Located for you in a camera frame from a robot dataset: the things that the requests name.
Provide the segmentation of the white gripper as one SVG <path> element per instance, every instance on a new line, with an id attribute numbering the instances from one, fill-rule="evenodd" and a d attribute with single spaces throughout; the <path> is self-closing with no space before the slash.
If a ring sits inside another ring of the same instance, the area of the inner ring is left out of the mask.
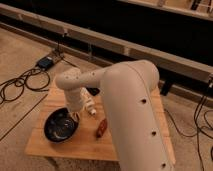
<path id="1" fill-rule="evenodd" d="M 70 112 L 79 112 L 83 108 L 80 88 L 65 90 L 64 95 L 66 99 L 66 106 Z"/>

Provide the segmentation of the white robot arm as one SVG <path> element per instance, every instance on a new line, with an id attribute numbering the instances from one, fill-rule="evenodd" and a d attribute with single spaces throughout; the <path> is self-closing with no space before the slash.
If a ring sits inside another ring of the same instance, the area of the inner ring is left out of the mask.
<path id="1" fill-rule="evenodd" d="M 122 171 L 175 171 L 151 100 L 158 82 L 158 69 L 147 60 L 120 62 L 86 73 L 71 68 L 55 79 L 72 113 L 82 109 L 83 87 L 101 91 Z"/>

